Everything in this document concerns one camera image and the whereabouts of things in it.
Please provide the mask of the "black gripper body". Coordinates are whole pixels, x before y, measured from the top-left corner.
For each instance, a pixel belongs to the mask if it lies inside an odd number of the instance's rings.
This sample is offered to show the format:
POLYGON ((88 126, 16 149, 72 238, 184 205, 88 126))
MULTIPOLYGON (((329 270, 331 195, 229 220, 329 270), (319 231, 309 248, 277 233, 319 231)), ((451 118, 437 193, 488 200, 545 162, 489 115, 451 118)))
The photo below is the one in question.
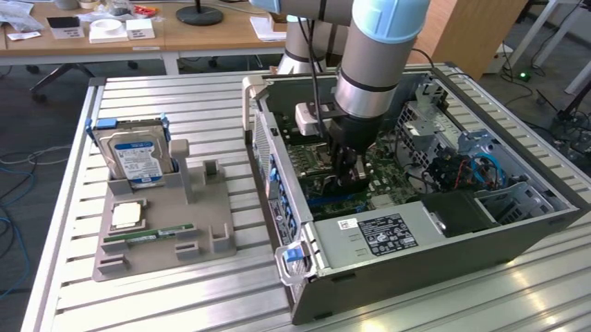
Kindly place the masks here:
POLYGON ((351 115, 337 116, 328 121, 329 154, 340 150, 365 155, 369 146, 376 142, 383 117, 357 118, 351 115))

